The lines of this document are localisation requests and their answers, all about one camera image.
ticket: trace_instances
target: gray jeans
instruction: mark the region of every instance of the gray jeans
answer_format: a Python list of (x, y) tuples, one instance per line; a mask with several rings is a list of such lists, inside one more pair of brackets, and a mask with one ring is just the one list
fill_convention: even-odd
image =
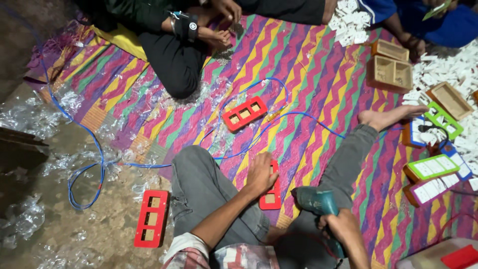
[[(362, 163), (377, 139), (378, 132), (359, 124), (342, 141), (337, 152), (320, 180), (319, 188), (332, 190), (339, 208), (351, 208), (355, 182), (362, 169)], [(174, 236), (190, 232), (199, 222), (214, 210), (229, 201), (238, 190), (224, 176), (209, 152), (199, 146), (188, 146), (173, 159), (173, 197), (171, 209), (175, 221)], [(332, 269), (335, 259), (325, 248), (310, 236), (296, 235), (296, 232), (321, 236), (316, 228), (317, 216), (302, 211), (295, 219), (288, 233), (275, 246), (281, 268), (305, 267), (309, 269)], [(244, 210), (227, 230), (216, 246), (246, 243), (259, 245), (269, 230), (269, 219), (259, 209), (257, 203)], [(213, 256), (211, 267), (216, 267)]]

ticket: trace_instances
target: red switch board frame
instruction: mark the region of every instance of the red switch board frame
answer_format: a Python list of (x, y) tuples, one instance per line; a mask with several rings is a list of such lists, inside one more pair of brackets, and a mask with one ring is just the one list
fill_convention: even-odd
[(229, 131), (236, 132), (267, 113), (267, 107), (259, 96), (254, 96), (237, 107), (222, 114)]
[[(135, 247), (161, 246), (164, 238), (164, 229), (166, 228), (168, 205), (168, 191), (148, 190), (144, 192), (140, 217), (134, 237)], [(146, 224), (152, 221), (153, 216), (155, 216), (156, 222), (153, 225)]]
[(472, 245), (463, 247), (440, 259), (450, 269), (466, 269), (478, 263), (478, 251)]
[[(272, 173), (275, 173), (279, 170), (279, 165), (277, 164), (277, 160), (271, 161)], [(273, 194), (274, 195), (274, 202), (267, 203), (266, 202), (266, 195)], [(280, 209), (281, 208), (281, 182), (279, 181), (279, 177), (274, 183), (274, 187), (268, 190), (264, 195), (261, 196), (259, 199), (259, 208), (262, 210), (272, 210), (272, 209)]]

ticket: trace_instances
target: man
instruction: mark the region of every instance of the man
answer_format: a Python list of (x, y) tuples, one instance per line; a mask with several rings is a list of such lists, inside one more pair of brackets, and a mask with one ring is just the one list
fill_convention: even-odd
[(361, 112), (359, 125), (342, 142), (319, 185), (333, 191), (339, 215), (321, 216), (317, 226), (316, 217), (302, 211), (287, 233), (270, 226), (255, 202), (278, 177), (278, 173), (270, 176), (270, 153), (255, 157), (247, 184), (238, 191), (205, 149), (184, 148), (173, 159), (175, 238), (163, 268), (333, 269), (337, 261), (316, 239), (322, 236), (317, 228), (328, 225), (345, 247), (351, 266), (369, 269), (360, 227), (350, 212), (351, 184), (382, 129), (426, 111), (426, 106), (404, 105), (388, 112)]
[[(207, 0), (76, 0), (97, 28), (110, 32), (120, 22), (135, 32), (166, 91), (178, 99), (198, 88), (208, 49), (231, 44), (229, 31), (207, 28), (220, 13), (231, 22), (239, 22), (244, 10), (320, 25), (330, 21), (337, 0), (210, 0), (210, 5), (203, 6), (199, 2)], [(174, 11), (188, 14), (184, 17)]]
[(447, 9), (423, 21), (427, 12), (445, 0), (359, 0), (372, 16), (371, 24), (383, 23), (417, 61), (425, 53), (425, 41), (460, 48), (478, 36), (478, 14), (471, 5), (452, 0)]

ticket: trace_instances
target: electric drill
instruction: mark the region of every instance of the electric drill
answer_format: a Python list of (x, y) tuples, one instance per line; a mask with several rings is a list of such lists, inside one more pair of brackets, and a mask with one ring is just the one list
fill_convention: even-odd
[[(332, 191), (319, 191), (317, 187), (303, 186), (292, 189), (291, 194), (299, 206), (306, 211), (319, 216), (328, 214), (338, 215), (338, 208)], [(347, 256), (341, 243), (337, 241), (328, 226), (326, 226), (326, 230), (332, 241), (332, 244), (329, 244), (331, 251), (338, 258), (346, 258)]]

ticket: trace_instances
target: colorful mat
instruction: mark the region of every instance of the colorful mat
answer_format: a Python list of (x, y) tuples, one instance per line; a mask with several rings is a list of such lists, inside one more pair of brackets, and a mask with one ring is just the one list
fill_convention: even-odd
[[(398, 94), (366, 85), (369, 47), (334, 44), (335, 32), (325, 26), (260, 16), (244, 17), (241, 22), (246, 31), (242, 39), (233, 42), (232, 61), (221, 66), (207, 59), (203, 81), (208, 97), (200, 98), (196, 104), (163, 107), (163, 86), (148, 63), (97, 37), (74, 57), (56, 86), (71, 87), (84, 96), (76, 120), (93, 130), (120, 122), (112, 145), (142, 154), (137, 157), (139, 162), (153, 159), (156, 163), (170, 163), (181, 148), (199, 144), (218, 121), (221, 97), (265, 77), (278, 78), (289, 89), (290, 104), (283, 113), (307, 112), (343, 135), (357, 125), (359, 111), (387, 111), (400, 103)], [(371, 40), (377, 38), (395, 42), (382, 29), (371, 32)], [(252, 88), (248, 96), (261, 96), (269, 108), (285, 102), (285, 91), (276, 82), (261, 85)], [(236, 135), (225, 135), (225, 152), (215, 152), (214, 156), (238, 153), (267, 124), (260, 119)], [(213, 135), (208, 136), (203, 146), (209, 146), (212, 139)], [(477, 216), (472, 198), (450, 193), (428, 207), (415, 209), (409, 205), (402, 192), (407, 184), (402, 167), (426, 153), (404, 147), (401, 139), (399, 131), (392, 131), (377, 142), (354, 186), (353, 212), (360, 219), (374, 268), (391, 268), (397, 260), (435, 243), (438, 231), (452, 215)], [(241, 189), (251, 158), (259, 152), (272, 152), (279, 161), (283, 203), (280, 210), (266, 214), (272, 223), (287, 227), (299, 213), (289, 191), (297, 186), (317, 185), (341, 141), (314, 120), (289, 115), (265, 131), (245, 155), (219, 164)], [(169, 168), (159, 173), (171, 176)], [(478, 239), (477, 231), (478, 226), (466, 218), (459, 218), (452, 226), (452, 234), (462, 237)]]

